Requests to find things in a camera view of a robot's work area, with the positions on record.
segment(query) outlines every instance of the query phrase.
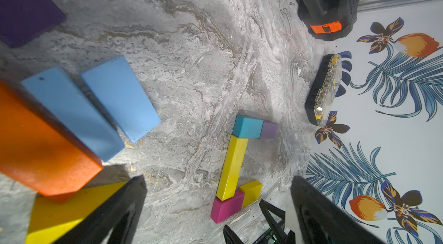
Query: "dark purple board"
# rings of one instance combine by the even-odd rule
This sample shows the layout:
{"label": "dark purple board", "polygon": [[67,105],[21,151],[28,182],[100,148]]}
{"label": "dark purple board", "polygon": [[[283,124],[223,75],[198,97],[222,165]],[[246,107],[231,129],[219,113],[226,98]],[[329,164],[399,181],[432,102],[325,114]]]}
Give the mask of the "dark purple board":
{"label": "dark purple board", "polygon": [[0,40],[18,48],[65,19],[51,0],[0,0]]}

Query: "wallpaper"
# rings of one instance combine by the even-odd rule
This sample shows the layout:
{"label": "wallpaper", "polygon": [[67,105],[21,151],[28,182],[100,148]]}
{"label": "wallpaper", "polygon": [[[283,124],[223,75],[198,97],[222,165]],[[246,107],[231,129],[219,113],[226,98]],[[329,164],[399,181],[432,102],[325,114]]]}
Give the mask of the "wallpaper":
{"label": "wallpaper", "polygon": [[389,244],[443,244],[441,3],[361,13],[306,177]]}

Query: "magenta block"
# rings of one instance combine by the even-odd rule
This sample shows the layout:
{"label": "magenta block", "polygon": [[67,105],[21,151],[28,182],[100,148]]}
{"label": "magenta block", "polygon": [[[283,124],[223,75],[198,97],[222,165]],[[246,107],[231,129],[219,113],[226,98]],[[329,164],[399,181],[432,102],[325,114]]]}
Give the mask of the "magenta block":
{"label": "magenta block", "polygon": [[227,200],[220,200],[215,197],[214,204],[212,206],[211,219],[214,220],[215,224],[218,224],[228,217],[236,214],[241,210],[241,205],[243,204],[243,199],[245,194],[239,189],[235,191],[235,195]]}
{"label": "magenta block", "polygon": [[275,138],[278,131],[278,124],[264,121],[261,127],[260,138]]}

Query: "orange latch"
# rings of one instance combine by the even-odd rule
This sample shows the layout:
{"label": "orange latch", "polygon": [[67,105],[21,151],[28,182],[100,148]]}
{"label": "orange latch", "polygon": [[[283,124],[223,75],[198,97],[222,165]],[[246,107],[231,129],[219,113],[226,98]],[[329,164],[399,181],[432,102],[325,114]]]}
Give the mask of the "orange latch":
{"label": "orange latch", "polygon": [[333,33],[336,31],[341,30],[341,24],[339,21],[332,22],[325,25],[311,25],[312,30],[319,34],[319,33]]}

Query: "pink block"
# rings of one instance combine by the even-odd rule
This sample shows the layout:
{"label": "pink block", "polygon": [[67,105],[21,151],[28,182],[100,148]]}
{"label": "pink block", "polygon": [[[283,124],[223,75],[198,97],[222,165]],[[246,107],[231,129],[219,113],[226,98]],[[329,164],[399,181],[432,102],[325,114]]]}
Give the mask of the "pink block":
{"label": "pink block", "polygon": [[239,189],[235,191],[234,197],[227,200],[222,201],[215,197],[214,204],[212,206],[211,219],[214,220],[215,224],[218,224],[228,217],[236,214],[241,210],[241,205],[243,204],[244,198],[245,194]]}

